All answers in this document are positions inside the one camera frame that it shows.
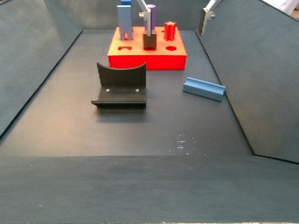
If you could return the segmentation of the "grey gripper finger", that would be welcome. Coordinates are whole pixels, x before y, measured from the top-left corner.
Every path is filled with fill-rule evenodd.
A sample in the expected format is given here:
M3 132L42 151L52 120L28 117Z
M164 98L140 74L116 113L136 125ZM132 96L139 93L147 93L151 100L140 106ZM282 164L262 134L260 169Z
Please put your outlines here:
M146 0L136 0L142 12L139 17L144 19L147 36L151 36L151 9L147 7Z
M215 17L214 9L216 8L219 0L210 0L206 7L200 11L200 23L199 23L199 34L203 35L208 21Z

